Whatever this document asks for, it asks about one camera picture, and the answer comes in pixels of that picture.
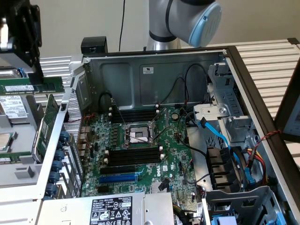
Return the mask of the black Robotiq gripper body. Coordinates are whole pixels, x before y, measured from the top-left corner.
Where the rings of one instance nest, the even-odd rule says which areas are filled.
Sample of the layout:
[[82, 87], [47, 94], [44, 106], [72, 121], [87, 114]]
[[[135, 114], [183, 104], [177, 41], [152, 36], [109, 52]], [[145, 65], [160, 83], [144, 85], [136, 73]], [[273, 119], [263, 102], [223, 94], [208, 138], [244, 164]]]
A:
[[7, 24], [23, 51], [42, 46], [40, 8], [29, 0], [7, 1]]

